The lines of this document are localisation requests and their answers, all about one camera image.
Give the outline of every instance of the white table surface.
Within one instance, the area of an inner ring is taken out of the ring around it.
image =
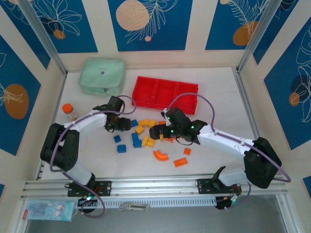
[[[67,116],[62,112],[61,106],[71,103],[79,114],[86,115],[97,105],[108,102],[109,97],[100,97],[83,94],[79,84],[80,73],[69,73],[67,76],[64,92],[60,101],[56,123],[68,122]],[[216,111],[215,128],[244,138],[254,139],[252,130],[247,119],[245,109],[234,80],[232,69],[225,68],[166,68],[166,69],[128,69],[122,94],[132,96],[137,76],[162,78],[168,80],[184,81],[199,84],[199,94],[205,96],[213,104]],[[131,102],[125,100],[125,111],[133,109]],[[137,120],[149,118],[163,120],[160,110],[137,107],[137,110],[127,117]],[[195,115],[188,115],[191,120],[200,119],[210,123],[211,109],[204,100],[198,98]],[[190,175],[201,173],[214,173],[219,167],[235,160],[236,158],[218,149],[209,146],[193,144],[191,155],[183,154],[186,146],[159,140],[153,148],[133,148],[130,131],[114,133],[107,132],[104,128],[97,129],[87,136],[86,149],[79,151],[79,161],[97,178],[105,177],[145,177],[145,176],[168,176]],[[149,128],[145,128],[145,134],[149,134]],[[122,141],[114,142],[113,136],[120,135]],[[117,145],[125,144],[126,153],[117,153]],[[154,150],[168,153],[169,160],[158,161]],[[186,157],[188,164],[175,168],[174,160]],[[49,166],[45,165],[43,180],[64,179],[60,173],[51,173]]]

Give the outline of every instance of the plastic bottle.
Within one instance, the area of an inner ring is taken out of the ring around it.
[[[71,121],[74,121],[78,118],[78,115],[73,109],[73,106],[70,103],[65,103],[62,107],[63,112],[68,116]]]

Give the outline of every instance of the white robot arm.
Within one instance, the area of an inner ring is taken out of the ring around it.
[[[90,113],[76,121],[65,125],[52,124],[41,151],[41,159],[51,163],[57,140],[65,129],[70,127],[64,136],[63,144],[57,148],[53,166],[60,168],[78,183],[90,186],[90,181],[95,180],[95,176],[78,161],[79,146],[86,141],[86,136],[97,128],[104,127],[108,131],[130,130],[131,120],[119,118],[116,114],[122,106],[124,107],[124,102],[112,96],[108,104],[93,108]]]
[[[214,186],[222,187],[237,183],[252,183],[260,188],[267,188],[278,171],[258,150],[267,155],[277,166],[282,163],[269,142],[259,137],[257,140],[244,139],[224,133],[201,120],[192,121],[179,108],[164,110],[162,116],[166,125],[155,125],[150,130],[152,139],[184,138],[199,145],[209,145],[235,156],[238,160],[221,167],[214,176]]]

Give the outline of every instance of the building block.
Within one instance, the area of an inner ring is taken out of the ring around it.
[[[141,125],[139,125],[139,126],[135,129],[135,131],[138,133],[138,135],[141,135],[141,134],[145,131],[145,129],[144,129],[144,127],[142,127]]]
[[[141,146],[142,146],[142,147],[145,147],[145,146],[147,145],[147,142],[148,142],[148,135],[145,135],[145,136],[144,136],[144,139],[143,139],[143,141],[142,141],[142,143],[141,143]]]
[[[173,141],[175,140],[174,137],[170,137],[170,138],[165,138],[166,141],[173,143]]]
[[[159,161],[167,161],[169,157],[167,154],[162,154],[159,150],[154,151],[155,158]]]
[[[115,140],[116,143],[121,142],[121,138],[119,135],[114,136],[113,139]]]
[[[138,122],[138,125],[145,126],[145,125],[148,125],[148,123],[149,123],[149,119],[144,119],[144,120],[140,120]]]
[[[141,148],[141,140],[135,140],[133,146],[134,148]]]
[[[132,133],[132,140],[133,141],[139,140],[138,133]]]
[[[149,138],[149,140],[147,142],[147,146],[154,147],[155,142],[156,142],[155,140],[153,140],[152,138]]]
[[[191,149],[190,148],[185,148],[184,154],[190,155],[191,154]]]
[[[156,125],[156,120],[149,120],[148,127],[151,128]]]
[[[175,167],[179,167],[179,166],[185,165],[187,163],[188,163],[188,161],[186,158],[177,159],[174,161]]]
[[[125,153],[126,152],[126,146],[125,145],[118,145],[117,146],[117,151],[119,153]]]
[[[132,121],[131,121],[131,123],[132,123],[132,127],[135,127],[135,126],[137,126],[137,125],[138,125],[137,120],[132,120]]]

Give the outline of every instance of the red tray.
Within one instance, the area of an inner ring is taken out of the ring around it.
[[[198,93],[198,84],[138,76],[132,98],[137,106],[161,109],[168,107],[172,100],[186,92]],[[194,115],[197,96],[180,97],[172,107],[179,107],[186,114]]]

